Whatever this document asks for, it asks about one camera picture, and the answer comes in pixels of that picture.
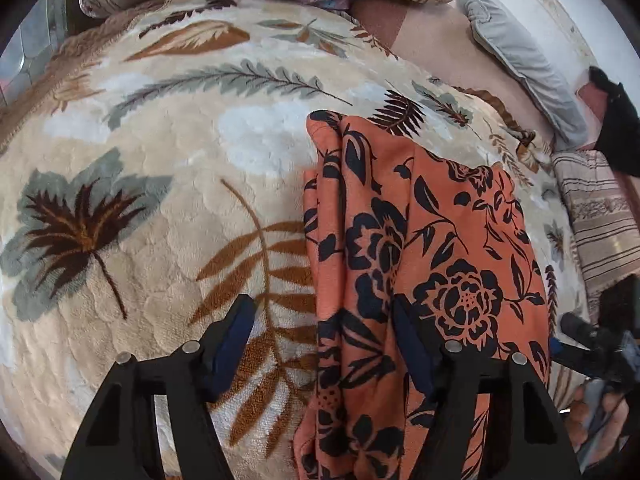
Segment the right hand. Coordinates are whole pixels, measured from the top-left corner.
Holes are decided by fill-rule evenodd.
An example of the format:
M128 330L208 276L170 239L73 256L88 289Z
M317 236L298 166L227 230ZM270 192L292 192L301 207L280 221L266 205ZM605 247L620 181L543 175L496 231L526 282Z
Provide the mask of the right hand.
M616 449L628 413L623 393L608 391L603 380L590 380L576 390L564 424L581 471Z

